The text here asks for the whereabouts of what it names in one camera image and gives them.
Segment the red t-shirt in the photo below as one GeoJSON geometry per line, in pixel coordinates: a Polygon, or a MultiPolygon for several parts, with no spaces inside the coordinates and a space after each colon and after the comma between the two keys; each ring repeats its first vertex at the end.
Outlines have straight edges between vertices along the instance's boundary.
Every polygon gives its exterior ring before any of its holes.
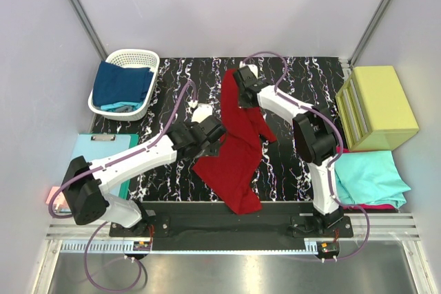
{"type": "Polygon", "coordinates": [[[251,181],[263,156],[261,139],[274,143],[276,136],[259,107],[239,107],[233,69],[226,71],[221,84],[220,114],[226,142],[217,157],[198,159],[193,170],[234,213],[259,211],[260,199],[251,181]]]}

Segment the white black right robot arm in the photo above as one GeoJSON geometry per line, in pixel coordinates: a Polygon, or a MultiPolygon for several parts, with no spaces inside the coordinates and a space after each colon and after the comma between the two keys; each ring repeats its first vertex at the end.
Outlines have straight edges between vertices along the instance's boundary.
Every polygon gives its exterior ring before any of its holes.
{"type": "Polygon", "coordinates": [[[343,208],[336,199],[335,161],[342,137],[330,119],[328,109],[302,102],[258,78],[249,65],[233,73],[238,87],[238,104],[259,107],[291,123],[298,156],[307,163],[313,188],[314,213],[310,221],[321,236],[331,235],[342,220],[343,208]]]}

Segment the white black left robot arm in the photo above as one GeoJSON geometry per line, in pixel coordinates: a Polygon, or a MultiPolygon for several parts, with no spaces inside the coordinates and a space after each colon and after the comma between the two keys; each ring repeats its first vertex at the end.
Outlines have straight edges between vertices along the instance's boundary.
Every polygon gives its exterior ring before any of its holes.
{"type": "Polygon", "coordinates": [[[221,121],[209,115],[199,123],[174,123],[146,143],[107,158],[90,162],[83,156],[73,159],[63,179],[63,195],[75,224],[102,220],[118,224],[132,235],[143,235],[154,212],[140,202],[115,196],[113,187],[181,159],[215,156],[225,134],[221,121]]]}

